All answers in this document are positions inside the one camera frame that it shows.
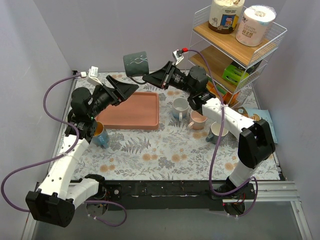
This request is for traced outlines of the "blue butterfly mug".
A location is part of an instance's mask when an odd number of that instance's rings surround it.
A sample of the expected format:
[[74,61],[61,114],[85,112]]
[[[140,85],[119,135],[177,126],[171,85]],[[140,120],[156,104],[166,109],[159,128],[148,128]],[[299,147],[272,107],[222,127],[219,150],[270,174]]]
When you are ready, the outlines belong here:
[[105,126],[101,122],[97,122],[97,127],[92,137],[91,142],[96,146],[107,149],[109,147],[109,135]]

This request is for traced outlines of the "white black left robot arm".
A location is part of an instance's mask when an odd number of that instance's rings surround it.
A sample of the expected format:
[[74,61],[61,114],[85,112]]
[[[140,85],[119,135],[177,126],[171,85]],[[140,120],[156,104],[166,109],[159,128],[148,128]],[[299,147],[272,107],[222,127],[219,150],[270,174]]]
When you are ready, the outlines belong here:
[[47,176],[35,191],[29,191],[25,201],[33,218],[40,222],[67,227],[75,210],[87,199],[101,200],[106,196],[104,177],[88,174],[78,184],[70,187],[77,161],[90,145],[98,123],[95,120],[108,106],[118,106],[138,88],[137,84],[124,83],[108,75],[108,87],[98,79],[93,80],[94,91],[76,88],[71,94],[71,110],[67,115],[63,150],[54,161]]

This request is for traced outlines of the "dark green mug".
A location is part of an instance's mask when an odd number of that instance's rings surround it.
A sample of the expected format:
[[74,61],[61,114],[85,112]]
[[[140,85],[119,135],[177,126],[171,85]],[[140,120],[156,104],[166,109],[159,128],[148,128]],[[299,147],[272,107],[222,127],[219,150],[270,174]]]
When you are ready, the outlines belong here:
[[126,76],[139,85],[145,85],[147,82],[139,82],[134,77],[143,77],[149,74],[149,63],[145,51],[131,53],[123,56],[123,65]]

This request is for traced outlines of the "floral tablecloth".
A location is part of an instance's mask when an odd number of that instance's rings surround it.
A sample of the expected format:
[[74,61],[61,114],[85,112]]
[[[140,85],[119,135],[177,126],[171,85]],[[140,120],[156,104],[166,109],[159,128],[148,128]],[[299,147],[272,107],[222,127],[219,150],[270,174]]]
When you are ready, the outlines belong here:
[[193,130],[189,118],[174,119],[173,101],[187,98],[181,90],[150,84],[138,90],[158,94],[158,129],[109,129],[108,148],[91,144],[76,164],[74,180],[88,174],[107,180],[225,180],[232,173],[239,162],[238,141],[232,134],[215,146],[206,141],[211,120]]

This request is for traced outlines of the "brown cartoon tissue roll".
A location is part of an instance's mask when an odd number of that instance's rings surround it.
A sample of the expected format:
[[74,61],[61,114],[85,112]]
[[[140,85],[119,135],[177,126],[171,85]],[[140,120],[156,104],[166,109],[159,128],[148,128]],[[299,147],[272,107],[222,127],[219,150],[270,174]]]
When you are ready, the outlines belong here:
[[244,4],[244,0],[213,0],[208,27],[219,34],[232,33],[238,24]]

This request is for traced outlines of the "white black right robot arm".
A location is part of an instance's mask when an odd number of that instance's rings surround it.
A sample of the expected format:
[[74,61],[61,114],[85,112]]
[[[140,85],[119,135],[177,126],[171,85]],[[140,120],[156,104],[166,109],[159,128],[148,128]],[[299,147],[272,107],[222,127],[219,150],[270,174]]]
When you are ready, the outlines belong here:
[[257,168],[275,152],[269,123],[264,119],[255,121],[224,105],[223,101],[207,90],[209,80],[203,67],[193,66],[188,74],[184,74],[173,62],[168,61],[164,67],[145,74],[142,79],[163,90],[174,87],[187,92],[187,101],[193,110],[219,123],[237,138],[239,162],[219,191],[212,188],[211,192],[232,199],[243,195],[244,186],[254,178]]

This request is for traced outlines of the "pink toilet paper roll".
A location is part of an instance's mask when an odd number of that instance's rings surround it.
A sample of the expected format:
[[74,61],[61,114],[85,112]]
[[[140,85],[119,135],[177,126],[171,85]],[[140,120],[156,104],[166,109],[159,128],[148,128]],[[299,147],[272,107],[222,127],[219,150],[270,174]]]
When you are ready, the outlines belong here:
[[275,9],[270,6],[252,5],[246,8],[236,32],[236,40],[248,47],[260,45],[276,16]]

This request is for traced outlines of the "green tissue box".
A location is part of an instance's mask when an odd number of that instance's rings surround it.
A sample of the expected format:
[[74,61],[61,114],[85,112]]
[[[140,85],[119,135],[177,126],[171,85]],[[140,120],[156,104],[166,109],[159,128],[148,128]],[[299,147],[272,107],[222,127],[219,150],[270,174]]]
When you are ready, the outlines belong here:
[[231,84],[237,86],[242,79],[245,79],[252,74],[261,64],[261,61],[249,67],[247,70],[245,67],[240,66],[237,62],[233,61],[229,66],[224,69],[222,78]]

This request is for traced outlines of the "pink mug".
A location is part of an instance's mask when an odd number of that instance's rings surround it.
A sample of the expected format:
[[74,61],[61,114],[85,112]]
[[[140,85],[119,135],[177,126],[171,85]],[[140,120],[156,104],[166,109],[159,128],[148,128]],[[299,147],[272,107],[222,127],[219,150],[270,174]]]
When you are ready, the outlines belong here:
[[190,112],[190,119],[187,128],[193,130],[202,130],[205,127],[207,119],[208,118],[206,116],[203,116],[197,111],[192,110]]

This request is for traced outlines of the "blue brown chips bag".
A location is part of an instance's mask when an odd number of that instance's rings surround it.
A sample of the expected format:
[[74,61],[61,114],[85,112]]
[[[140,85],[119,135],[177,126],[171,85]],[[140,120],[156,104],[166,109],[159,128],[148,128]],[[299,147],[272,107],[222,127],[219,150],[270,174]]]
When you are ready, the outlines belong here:
[[276,137],[273,121],[268,110],[261,110],[249,107],[239,107],[235,108],[234,110],[247,118],[253,119],[254,121],[260,121],[261,119],[267,121],[270,127],[273,141],[275,144],[278,144],[278,139]]

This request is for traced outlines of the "terracotta pink tray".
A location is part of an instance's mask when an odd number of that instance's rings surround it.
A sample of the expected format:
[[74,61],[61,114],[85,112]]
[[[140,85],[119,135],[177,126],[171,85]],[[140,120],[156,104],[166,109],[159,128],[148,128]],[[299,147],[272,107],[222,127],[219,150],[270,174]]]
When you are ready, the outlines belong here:
[[118,106],[109,105],[95,119],[106,129],[157,130],[159,128],[159,95],[135,92]]

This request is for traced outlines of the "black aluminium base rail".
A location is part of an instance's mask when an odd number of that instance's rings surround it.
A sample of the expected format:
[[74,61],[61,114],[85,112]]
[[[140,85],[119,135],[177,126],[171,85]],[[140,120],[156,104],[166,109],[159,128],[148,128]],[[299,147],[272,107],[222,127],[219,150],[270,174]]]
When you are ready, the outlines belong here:
[[299,198],[290,181],[251,182],[230,196],[220,196],[211,192],[206,180],[105,180],[91,176],[68,183],[65,196],[59,196],[57,190],[45,193],[41,187],[29,193],[26,200],[41,213],[66,213],[71,204],[77,208],[85,201],[95,204],[104,200],[111,211],[118,209],[111,204],[115,202],[127,210],[208,209],[240,215],[254,200],[291,202]]

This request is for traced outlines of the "blue white gradient mug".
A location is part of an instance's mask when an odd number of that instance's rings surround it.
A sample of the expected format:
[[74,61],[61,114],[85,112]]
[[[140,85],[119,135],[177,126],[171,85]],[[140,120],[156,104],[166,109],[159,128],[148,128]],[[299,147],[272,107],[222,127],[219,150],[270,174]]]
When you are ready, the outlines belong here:
[[172,102],[172,116],[182,121],[188,115],[189,103],[186,99],[179,97]]

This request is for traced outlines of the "dark grey mug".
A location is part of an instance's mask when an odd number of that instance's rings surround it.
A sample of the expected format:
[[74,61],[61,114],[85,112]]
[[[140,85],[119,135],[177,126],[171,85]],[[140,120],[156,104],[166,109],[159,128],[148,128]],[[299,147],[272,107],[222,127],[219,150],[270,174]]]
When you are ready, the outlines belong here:
[[[211,125],[208,136],[205,139],[206,142],[216,144],[218,142],[220,130],[221,130],[221,125],[218,122],[214,122]],[[229,131],[226,128],[223,128],[220,140],[222,141],[228,133]]]

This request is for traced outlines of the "orange sponge pack right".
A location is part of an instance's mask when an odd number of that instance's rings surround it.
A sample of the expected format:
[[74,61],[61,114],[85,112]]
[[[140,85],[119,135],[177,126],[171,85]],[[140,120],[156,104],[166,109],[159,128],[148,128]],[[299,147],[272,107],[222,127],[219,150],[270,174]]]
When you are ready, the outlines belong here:
[[223,98],[223,102],[224,104],[229,104],[230,106],[233,106],[235,104],[237,104],[239,101],[237,100],[239,93],[236,94],[231,94],[230,92],[228,92],[227,90],[225,90],[221,85],[219,85],[218,83],[215,84],[216,89],[214,87],[214,84],[211,80],[208,81],[206,88],[212,93],[214,94],[217,98],[219,97],[219,94],[222,96]]

